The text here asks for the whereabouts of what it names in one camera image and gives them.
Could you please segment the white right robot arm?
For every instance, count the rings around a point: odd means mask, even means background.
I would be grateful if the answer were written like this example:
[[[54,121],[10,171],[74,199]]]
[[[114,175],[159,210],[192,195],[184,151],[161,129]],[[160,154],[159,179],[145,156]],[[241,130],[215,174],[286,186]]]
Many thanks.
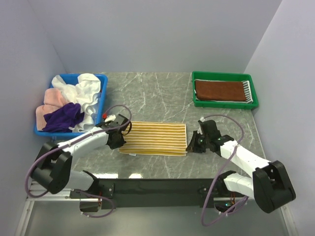
[[[253,198],[265,213],[292,202],[296,193],[284,164],[261,158],[240,145],[229,135],[222,135],[214,120],[199,120],[199,129],[193,132],[187,152],[205,153],[210,150],[241,168],[247,176],[234,171],[218,171],[209,188],[203,188],[209,199],[214,189],[221,196],[232,192]]]

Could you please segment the brown towel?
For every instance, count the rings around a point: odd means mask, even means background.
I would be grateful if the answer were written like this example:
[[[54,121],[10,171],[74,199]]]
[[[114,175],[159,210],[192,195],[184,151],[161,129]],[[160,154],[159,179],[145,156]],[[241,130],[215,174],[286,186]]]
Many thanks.
[[[242,82],[195,81],[196,97],[205,101],[246,101]]]

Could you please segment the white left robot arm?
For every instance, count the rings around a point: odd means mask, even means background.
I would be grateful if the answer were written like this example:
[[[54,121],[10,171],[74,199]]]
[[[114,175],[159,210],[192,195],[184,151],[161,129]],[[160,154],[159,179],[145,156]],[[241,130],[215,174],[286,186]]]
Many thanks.
[[[51,194],[57,194],[67,187],[79,189],[89,198],[95,197],[99,191],[97,178],[87,171],[73,171],[71,166],[78,158],[96,148],[122,147],[126,143],[122,132],[126,130],[129,123],[129,119],[117,115],[67,142],[45,143],[27,177],[31,177]]]

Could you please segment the green white striped towel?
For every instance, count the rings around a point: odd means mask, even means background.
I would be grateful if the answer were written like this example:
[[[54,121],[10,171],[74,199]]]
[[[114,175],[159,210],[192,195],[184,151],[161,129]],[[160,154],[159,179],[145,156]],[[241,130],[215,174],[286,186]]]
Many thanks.
[[[244,86],[244,92],[245,92],[245,96],[246,96],[246,101],[244,101],[244,102],[236,102],[236,101],[209,101],[209,102],[221,102],[221,103],[229,102],[229,103],[245,103],[245,104],[253,103],[253,97],[252,97],[252,91],[251,91],[251,88],[250,88],[250,82],[248,80],[240,81],[240,82],[242,82],[243,86]],[[196,100],[201,101],[201,100],[199,100],[196,97],[195,88],[194,88],[194,95],[195,95]]]

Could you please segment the cream yellow striped towel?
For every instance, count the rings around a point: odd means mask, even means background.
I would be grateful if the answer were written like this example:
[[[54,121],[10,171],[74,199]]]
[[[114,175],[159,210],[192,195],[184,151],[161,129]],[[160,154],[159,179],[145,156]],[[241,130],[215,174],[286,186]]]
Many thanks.
[[[129,155],[186,156],[187,128],[183,123],[134,121],[123,132],[119,152]]]

